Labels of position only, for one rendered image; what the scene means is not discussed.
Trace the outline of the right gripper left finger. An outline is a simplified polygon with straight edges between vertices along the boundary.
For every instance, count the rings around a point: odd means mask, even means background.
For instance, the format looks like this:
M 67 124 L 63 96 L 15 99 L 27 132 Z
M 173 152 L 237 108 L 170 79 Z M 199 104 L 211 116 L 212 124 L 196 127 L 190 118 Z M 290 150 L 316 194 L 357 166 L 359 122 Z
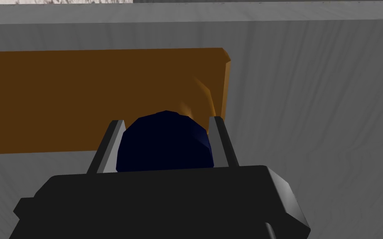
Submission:
M 114 173 L 117 171 L 118 149 L 124 131 L 125 123 L 123 120 L 113 120 L 110 122 L 87 170 L 88 174 Z

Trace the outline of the dark blue round knob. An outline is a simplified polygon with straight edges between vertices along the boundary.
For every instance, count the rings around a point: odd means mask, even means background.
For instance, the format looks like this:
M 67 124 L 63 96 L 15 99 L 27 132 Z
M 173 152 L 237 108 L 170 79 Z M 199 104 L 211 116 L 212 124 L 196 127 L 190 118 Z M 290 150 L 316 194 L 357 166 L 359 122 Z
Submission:
M 117 172 L 213 167 L 206 130 L 167 110 L 140 117 L 124 131 L 116 163 Z

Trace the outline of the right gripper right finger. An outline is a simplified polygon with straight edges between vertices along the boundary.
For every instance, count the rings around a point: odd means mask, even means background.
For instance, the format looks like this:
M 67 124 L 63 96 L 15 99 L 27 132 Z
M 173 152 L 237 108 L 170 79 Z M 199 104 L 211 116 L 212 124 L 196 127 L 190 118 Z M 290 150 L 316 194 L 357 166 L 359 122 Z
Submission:
M 239 167 L 228 131 L 221 117 L 209 118 L 208 138 L 215 168 Z

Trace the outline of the brown door leaf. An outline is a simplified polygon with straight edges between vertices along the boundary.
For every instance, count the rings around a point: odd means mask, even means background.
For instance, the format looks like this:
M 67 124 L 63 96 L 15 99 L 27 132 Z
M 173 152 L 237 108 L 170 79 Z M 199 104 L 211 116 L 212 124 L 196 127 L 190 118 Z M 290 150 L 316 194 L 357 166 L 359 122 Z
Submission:
M 222 48 L 0 51 L 0 154 L 97 150 L 113 120 L 225 117 Z

